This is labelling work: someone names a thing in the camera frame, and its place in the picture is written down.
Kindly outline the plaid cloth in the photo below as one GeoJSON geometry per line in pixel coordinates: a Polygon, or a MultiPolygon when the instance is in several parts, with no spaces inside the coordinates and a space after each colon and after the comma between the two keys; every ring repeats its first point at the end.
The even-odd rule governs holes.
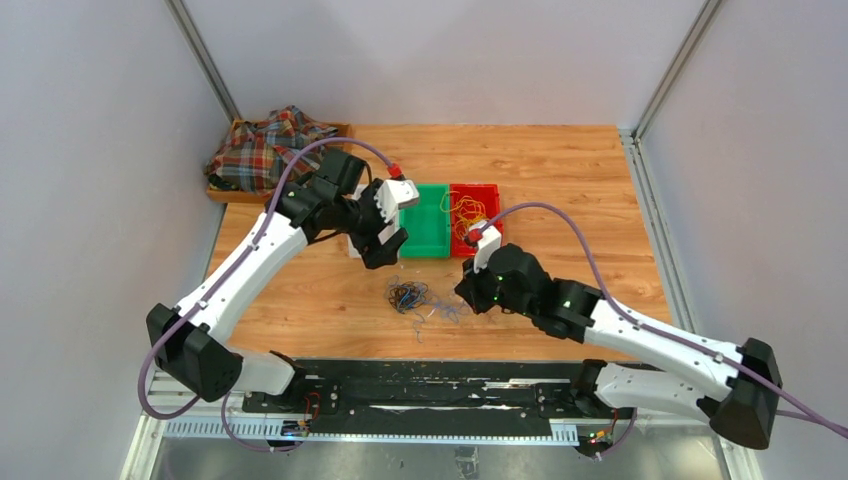
{"type": "Polygon", "coordinates": [[[304,147],[339,135],[337,127],[316,121],[289,105],[263,120],[232,123],[217,151],[203,168],[209,185],[222,191],[264,195],[304,147]]]}

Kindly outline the aluminium rail frame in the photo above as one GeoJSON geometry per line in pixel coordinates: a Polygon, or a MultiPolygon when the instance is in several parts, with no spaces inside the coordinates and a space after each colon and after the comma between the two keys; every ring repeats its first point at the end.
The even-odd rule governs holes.
{"type": "Polygon", "coordinates": [[[306,420],[247,413],[255,392],[143,416],[125,479],[759,479],[753,451],[707,425],[652,410],[624,426],[554,420],[541,437],[314,433],[306,420]]]}

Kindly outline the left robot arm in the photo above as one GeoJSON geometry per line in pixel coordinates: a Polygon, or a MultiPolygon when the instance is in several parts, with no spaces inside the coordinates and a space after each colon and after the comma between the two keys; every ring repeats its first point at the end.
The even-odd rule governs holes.
{"type": "Polygon", "coordinates": [[[414,182],[395,164],[389,178],[358,187],[364,160],[342,150],[326,152],[305,179],[287,182],[268,202],[248,235],[203,283],[175,306],[155,305],[147,314],[156,365],[190,390],[213,402],[232,391],[266,393],[283,413],[298,411],[306,386],[294,364],[281,354],[256,353],[227,344],[247,307],[277,272],[329,231],[346,235],[368,269],[396,264],[408,238],[404,228],[384,233],[398,214],[418,204],[414,182]]]}

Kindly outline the red plastic bin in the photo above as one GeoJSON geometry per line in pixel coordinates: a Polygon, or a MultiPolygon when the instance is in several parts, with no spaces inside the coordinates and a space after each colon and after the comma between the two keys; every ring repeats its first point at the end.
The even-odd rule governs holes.
{"type": "Polygon", "coordinates": [[[474,255],[474,249],[464,238],[471,227],[494,217],[500,212],[500,191],[496,184],[449,185],[448,213],[450,215],[452,257],[464,258],[474,255]]]}

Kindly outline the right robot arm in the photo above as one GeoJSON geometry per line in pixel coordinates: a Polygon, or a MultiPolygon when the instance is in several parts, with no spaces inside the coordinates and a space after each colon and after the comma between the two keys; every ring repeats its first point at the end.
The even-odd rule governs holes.
{"type": "Polygon", "coordinates": [[[679,330],[610,299],[576,280],[551,277],[514,244],[486,263],[468,259],[455,288],[476,314],[499,307],[520,314],[546,335],[616,350],[648,364],[635,369],[586,361],[571,390],[574,408],[655,410],[703,422],[740,446],[771,443],[781,386],[774,349],[749,338],[736,345],[679,330]]]}

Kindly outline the white plastic bin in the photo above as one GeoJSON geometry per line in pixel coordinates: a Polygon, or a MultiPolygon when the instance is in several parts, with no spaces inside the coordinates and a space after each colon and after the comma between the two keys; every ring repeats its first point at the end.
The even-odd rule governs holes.
{"type": "MultiPolygon", "coordinates": [[[[359,184],[356,187],[354,193],[351,195],[351,199],[352,200],[358,200],[361,197],[362,192],[366,188],[367,188],[366,184],[359,184]]],[[[350,258],[354,258],[354,259],[360,259],[361,258],[359,251],[356,249],[356,247],[353,244],[353,241],[350,238],[347,239],[347,248],[348,248],[348,256],[350,258]]]]}

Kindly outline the green plastic bin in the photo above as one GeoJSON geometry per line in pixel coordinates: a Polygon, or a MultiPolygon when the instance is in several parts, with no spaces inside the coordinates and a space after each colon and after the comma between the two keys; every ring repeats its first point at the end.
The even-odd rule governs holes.
{"type": "Polygon", "coordinates": [[[400,248],[401,258],[440,259],[450,256],[450,214],[447,184],[418,186],[419,203],[400,212],[400,226],[408,238],[400,248]]]}

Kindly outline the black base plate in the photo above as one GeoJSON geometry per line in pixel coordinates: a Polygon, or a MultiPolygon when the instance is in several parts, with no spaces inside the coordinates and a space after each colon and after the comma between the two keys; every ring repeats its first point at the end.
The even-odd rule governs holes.
{"type": "Polygon", "coordinates": [[[579,391],[577,362],[301,359],[280,396],[251,393],[247,413],[306,420],[314,433],[541,437],[554,420],[624,426],[630,408],[579,391]]]}

